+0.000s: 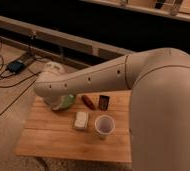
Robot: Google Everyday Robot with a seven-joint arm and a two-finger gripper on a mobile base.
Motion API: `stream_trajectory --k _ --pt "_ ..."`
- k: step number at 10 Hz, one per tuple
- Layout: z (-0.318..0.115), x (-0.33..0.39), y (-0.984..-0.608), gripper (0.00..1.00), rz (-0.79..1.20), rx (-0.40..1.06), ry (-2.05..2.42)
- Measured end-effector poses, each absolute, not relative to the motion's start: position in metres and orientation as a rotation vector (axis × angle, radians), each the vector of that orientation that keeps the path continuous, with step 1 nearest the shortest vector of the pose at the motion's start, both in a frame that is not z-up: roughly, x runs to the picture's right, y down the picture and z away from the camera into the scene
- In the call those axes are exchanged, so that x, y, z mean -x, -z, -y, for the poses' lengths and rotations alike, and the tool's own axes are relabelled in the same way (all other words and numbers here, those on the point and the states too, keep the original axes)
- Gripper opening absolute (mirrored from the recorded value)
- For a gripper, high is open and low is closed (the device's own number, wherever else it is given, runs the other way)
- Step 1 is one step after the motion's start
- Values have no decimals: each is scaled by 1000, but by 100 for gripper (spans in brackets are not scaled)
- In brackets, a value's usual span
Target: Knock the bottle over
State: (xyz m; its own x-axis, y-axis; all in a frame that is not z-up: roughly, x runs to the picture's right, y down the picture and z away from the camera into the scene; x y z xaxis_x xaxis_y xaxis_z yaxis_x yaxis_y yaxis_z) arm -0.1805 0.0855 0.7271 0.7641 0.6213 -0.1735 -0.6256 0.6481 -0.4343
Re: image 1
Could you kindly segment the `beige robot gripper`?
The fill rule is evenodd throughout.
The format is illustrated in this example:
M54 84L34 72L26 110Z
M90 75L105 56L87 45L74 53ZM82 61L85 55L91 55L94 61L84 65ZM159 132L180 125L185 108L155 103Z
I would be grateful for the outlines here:
M65 74L65 69L61 64L48 62L37 79L37 95L42 97L50 108L60 108L64 100L64 96L53 92L53 82L63 74Z

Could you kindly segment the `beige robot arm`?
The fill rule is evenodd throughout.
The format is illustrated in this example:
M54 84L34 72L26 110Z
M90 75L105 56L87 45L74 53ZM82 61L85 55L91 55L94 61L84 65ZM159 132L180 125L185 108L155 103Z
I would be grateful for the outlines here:
M49 63L34 85L48 103L59 96L129 90L134 171L190 171L190 55L159 48L70 74Z

